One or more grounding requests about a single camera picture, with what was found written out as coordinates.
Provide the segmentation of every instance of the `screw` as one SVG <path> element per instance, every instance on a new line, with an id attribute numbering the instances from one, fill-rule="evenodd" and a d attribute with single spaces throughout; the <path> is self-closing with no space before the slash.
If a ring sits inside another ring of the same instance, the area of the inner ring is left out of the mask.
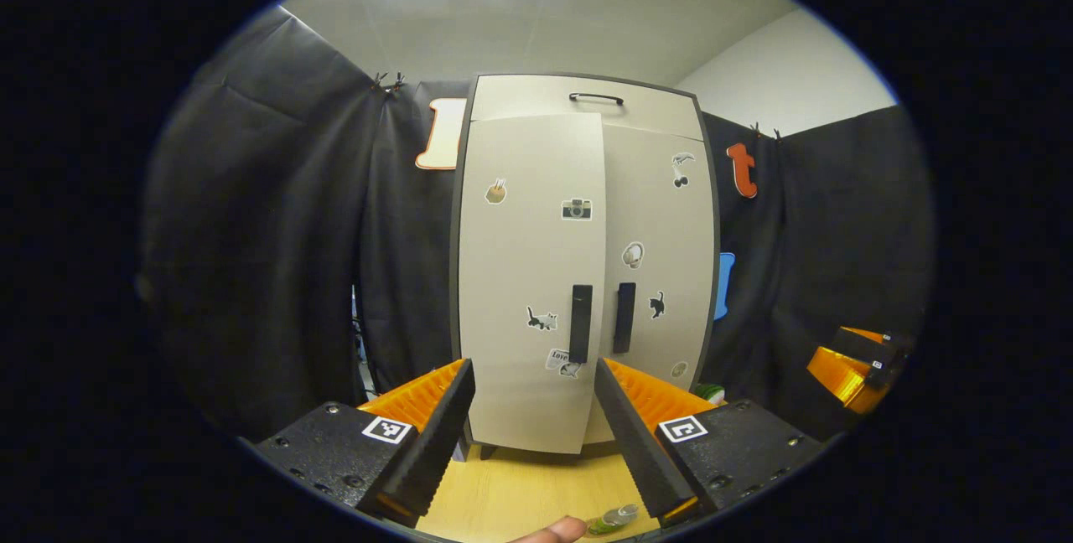
<path id="1" fill-rule="evenodd" d="M 730 486 L 732 482 L 734 482 L 734 479 L 732 479 L 731 476 L 725 475 L 725 474 L 719 474 L 719 475 L 717 475 L 716 478 L 711 479 L 708 482 L 708 487 L 709 488 L 725 488 L 725 487 Z"/>

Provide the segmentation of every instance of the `blue cutout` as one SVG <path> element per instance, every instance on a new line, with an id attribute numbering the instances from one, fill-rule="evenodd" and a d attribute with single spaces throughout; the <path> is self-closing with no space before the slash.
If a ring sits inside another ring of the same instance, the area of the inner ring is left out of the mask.
<path id="1" fill-rule="evenodd" d="M 734 266 L 734 254 L 723 252 L 719 254 L 719 291 L 716 294 L 716 319 L 726 317 L 726 288 L 731 283 L 731 267 Z"/>

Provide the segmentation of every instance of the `cabinet drawer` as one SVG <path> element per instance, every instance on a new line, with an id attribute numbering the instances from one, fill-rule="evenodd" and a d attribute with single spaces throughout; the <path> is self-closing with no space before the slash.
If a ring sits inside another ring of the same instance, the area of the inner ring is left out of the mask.
<path id="1" fill-rule="evenodd" d="M 622 100 L 578 97 L 602 93 Z M 693 97 L 640 85 L 547 74 L 483 74 L 477 78 L 471 120 L 552 114 L 600 114 L 605 124 L 640 128 L 703 141 Z"/>

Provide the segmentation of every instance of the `clothespin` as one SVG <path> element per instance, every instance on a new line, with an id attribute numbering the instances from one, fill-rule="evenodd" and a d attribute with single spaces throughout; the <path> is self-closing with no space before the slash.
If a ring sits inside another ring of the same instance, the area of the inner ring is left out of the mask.
<path id="1" fill-rule="evenodd" d="M 403 79 L 406 79 L 406 76 L 403 76 L 401 72 L 396 72 L 395 73 L 395 84 L 392 85 L 392 87 L 389 89 L 387 89 L 387 93 L 395 93 L 395 92 L 397 92 L 399 90 L 399 87 L 402 86 L 402 80 Z"/>
<path id="2" fill-rule="evenodd" d="M 387 77 L 387 72 L 384 72 L 383 74 L 377 72 L 377 76 L 372 79 L 372 86 L 369 88 L 374 88 L 374 89 L 380 88 L 380 82 L 386 77 Z"/>

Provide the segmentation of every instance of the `ceiling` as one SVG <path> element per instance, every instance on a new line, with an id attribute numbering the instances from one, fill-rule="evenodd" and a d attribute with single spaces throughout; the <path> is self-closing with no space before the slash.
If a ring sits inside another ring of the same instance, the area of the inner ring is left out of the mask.
<path id="1" fill-rule="evenodd" d="M 368 74 L 576 72 L 675 86 L 792 0 L 284 0 Z"/>

